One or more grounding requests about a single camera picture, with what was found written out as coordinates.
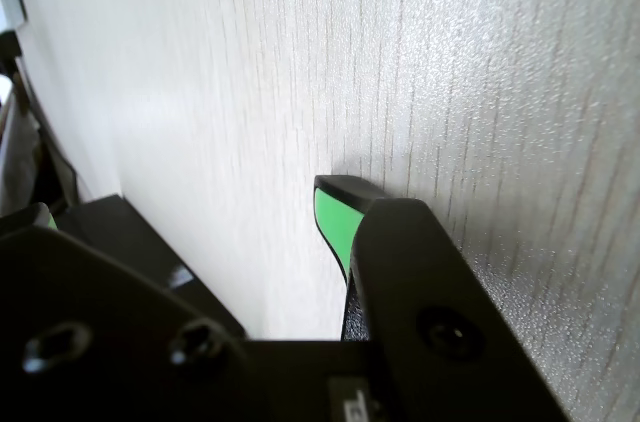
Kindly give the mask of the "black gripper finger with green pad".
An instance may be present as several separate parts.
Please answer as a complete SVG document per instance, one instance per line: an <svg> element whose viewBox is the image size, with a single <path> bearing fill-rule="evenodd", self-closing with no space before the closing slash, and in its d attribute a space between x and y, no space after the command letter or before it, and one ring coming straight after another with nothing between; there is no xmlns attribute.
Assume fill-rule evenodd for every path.
<svg viewBox="0 0 640 422"><path fill-rule="evenodd" d="M265 402L216 322L54 229L1 220L5 421L256 421Z"/></svg>
<svg viewBox="0 0 640 422"><path fill-rule="evenodd" d="M406 421L562 421L565 413L430 208L348 175L314 180L316 226Z"/></svg>

